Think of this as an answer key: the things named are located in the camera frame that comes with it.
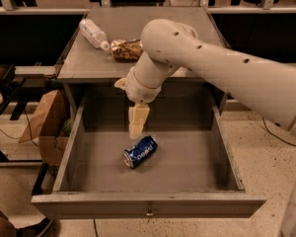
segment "drawer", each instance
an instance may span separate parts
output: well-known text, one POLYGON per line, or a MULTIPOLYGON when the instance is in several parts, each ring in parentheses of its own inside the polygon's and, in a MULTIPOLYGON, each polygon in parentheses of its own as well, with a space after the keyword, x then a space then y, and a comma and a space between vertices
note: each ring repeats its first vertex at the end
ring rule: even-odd
POLYGON ((143 136, 157 151, 135 169, 123 162, 128 101, 104 81, 86 87, 50 194, 32 203, 50 218, 249 217, 264 195, 247 194, 221 129, 211 88, 167 80, 150 104, 143 136))

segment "brown box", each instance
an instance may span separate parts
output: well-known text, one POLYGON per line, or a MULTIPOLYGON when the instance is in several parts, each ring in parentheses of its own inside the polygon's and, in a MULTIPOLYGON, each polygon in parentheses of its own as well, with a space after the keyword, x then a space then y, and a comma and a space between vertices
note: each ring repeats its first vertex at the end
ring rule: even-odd
POLYGON ((58 136, 63 123, 70 118, 66 96, 59 90, 44 94, 19 143, 38 137, 43 162, 59 166, 69 137, 58 136))

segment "blue can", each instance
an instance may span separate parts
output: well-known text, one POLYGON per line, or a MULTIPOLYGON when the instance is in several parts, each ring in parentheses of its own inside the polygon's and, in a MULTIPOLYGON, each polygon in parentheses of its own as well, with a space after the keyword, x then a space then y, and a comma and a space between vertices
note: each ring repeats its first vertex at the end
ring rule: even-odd
POLYGON ((157 148, 156 140, 152 136, 146 136, 132 148, 124 150, 124 162, 129 168, 134 169, 156 152, 157 148))

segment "shoe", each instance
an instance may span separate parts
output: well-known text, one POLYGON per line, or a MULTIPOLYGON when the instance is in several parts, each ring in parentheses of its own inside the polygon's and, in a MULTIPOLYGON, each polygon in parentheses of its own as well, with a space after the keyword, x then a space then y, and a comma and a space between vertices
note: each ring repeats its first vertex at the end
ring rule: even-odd
POLYGON ((43 219, 40 223, 17 229, 17 237, 41 237, 50 228, 53 220, 43 219))

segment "floor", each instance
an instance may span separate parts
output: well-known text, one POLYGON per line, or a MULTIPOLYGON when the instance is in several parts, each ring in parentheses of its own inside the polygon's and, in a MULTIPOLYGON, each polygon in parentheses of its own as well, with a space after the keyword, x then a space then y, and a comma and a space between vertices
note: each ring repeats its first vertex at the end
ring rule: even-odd
MULTIPOLYGON (((29 118, 35 107, 36 103, 28 105, 29 118)), ((10 136, 20 137, 28 120, 21 115, 19 120, 10 121, 12 109, 13 106, 9 107, 0 116, 0 128, 10 136)), ((239 104, 227 106, 222 124, 246 192, 265 194, 267 199, 251 218, 56 220, 46 236, 277 236, 296 182, 296 148, 271 136, 261 116, 239 104)), ((295 137, 268 121, 266 124, 274 133, 296 143, 295 137)), ((19 144, 1 131, 0 149, 9 159, 39 159, 38 148, 31 142, 19 144)), ((38 170, 39 164, 0 166, 0 209, 16 227, 43 218, 31 204, 38 170)), ((50 190, 52 184, 53 177, 48 172, 42 187, 50 190)))

